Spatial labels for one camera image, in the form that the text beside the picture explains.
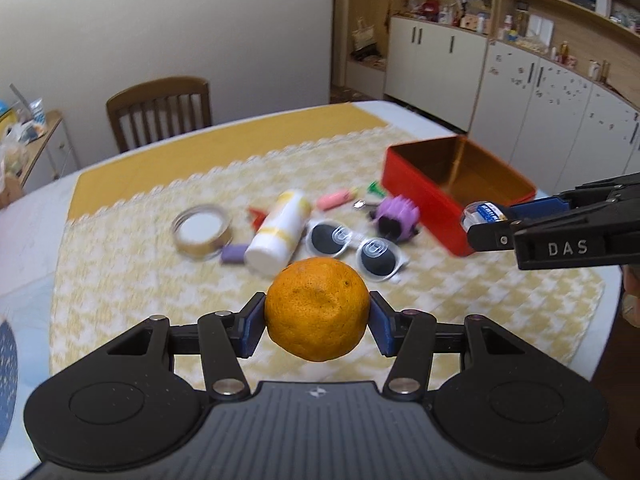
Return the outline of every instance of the black handle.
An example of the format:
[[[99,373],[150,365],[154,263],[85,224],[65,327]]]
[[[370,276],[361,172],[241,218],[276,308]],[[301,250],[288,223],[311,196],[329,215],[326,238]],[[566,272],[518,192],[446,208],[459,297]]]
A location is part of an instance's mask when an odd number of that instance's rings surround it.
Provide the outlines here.
[[[634,140],[636,140],[636,135],[638,134],[638,126],[640,125],[640,123],[636,123],[636,127],[634,128],[634,134],[631,136],[631,140],[629,141],[629,144],[633,144]]]

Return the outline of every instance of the orange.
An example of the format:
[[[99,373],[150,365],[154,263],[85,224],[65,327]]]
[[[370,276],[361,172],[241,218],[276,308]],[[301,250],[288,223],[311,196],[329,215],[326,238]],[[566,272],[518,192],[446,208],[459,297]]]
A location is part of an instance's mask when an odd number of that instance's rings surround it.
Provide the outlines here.
[[[358,273],[332,258],[291,264],[267,291],[269,337],[307,361],[328,361],[359,343],[369,319],[369,291]]]

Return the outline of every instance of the red plastic bin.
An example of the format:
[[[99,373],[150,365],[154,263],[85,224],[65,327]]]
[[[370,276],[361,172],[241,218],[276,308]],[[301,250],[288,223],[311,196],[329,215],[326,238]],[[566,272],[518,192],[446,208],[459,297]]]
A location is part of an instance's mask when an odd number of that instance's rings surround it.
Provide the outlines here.
[[[446,189],[459,142],[464,146],[458,174]],[[536,195],[529,180],[464,136],[390,146],[382,186],[410,198],[420,208],[420,222],[454,256],[474,252],[460,226],[465,206],[480,201],[513,205]]]

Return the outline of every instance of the gray ribbed panel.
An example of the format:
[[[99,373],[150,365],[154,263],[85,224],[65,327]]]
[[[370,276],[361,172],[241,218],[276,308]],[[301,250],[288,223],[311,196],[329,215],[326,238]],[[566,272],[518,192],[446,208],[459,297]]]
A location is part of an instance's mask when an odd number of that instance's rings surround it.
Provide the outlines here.
[[[320,396],[311,392],[326,391]],[[47,464],[30,480],[604,480],[586,463],[543,473],[501,470],[463,454],[412,402],[373,383],[263,383],[245,402],[210,413],[182,449],[112,474]]]

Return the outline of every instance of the screw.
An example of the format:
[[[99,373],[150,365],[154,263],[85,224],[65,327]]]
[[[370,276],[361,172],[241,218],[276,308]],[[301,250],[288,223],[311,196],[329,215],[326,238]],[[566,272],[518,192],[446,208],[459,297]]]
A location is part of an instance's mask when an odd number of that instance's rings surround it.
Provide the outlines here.
[[[213,383],[213,391],[220,395],[235,395],[244,390],[244,383],[238,379],[219,379]]]
[[[396,394],[412,394],[420,389],[420,383],[409,377],[397,377],[389,381],[389,389]]]

